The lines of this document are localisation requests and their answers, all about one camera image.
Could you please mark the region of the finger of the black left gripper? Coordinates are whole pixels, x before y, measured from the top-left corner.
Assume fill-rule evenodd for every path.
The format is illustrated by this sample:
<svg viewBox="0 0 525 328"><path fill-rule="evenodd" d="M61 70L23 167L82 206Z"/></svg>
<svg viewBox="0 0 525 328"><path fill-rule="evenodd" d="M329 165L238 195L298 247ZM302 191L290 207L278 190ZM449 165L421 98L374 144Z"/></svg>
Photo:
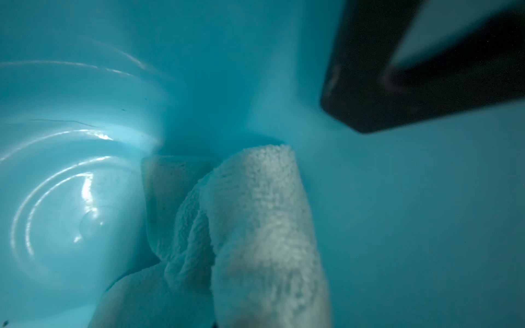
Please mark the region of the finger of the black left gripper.
<svg viewBox="0 0 525 328"><path fill-rule="evenodd" d="M375 133L524 98L524 2L515 1L399 63L422 1L347 1L320 105Z"/></svg>

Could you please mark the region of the light teal cloth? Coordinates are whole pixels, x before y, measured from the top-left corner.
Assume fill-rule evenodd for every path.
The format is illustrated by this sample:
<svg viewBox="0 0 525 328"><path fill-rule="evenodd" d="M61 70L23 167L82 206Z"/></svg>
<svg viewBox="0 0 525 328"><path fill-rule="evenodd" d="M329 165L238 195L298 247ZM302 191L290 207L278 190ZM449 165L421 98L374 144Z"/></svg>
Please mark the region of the light teal cloth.
<svg viewBox="0 0 525 328"><path fill-rule="evenodd" d="M118 280L90 327L331 327L328 282L295 153L142 161L159 262Z"/></svg>

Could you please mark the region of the teal plastic bucket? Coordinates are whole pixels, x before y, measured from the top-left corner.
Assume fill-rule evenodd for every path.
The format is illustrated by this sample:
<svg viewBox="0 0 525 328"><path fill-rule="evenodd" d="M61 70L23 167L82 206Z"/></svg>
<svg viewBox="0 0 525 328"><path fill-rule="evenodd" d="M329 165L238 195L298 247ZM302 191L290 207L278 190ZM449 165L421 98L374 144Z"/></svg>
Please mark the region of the teal plastic bucket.
<svg viewBox="0 0 525 328"><path fill-rule="evenodd" d="M361 135L343 1L2 1L1 324L87 327L153 265L141 160L295 150L335 327L524 326L524 102Z"/></svg>

